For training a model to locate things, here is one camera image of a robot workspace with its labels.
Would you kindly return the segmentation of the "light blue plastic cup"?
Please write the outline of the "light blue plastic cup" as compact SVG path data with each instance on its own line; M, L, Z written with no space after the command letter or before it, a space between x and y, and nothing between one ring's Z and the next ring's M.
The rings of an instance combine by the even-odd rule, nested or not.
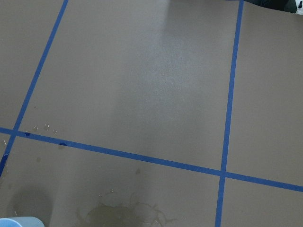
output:
M35 217L14 217L1 218L0 227L45 227L45 225Z

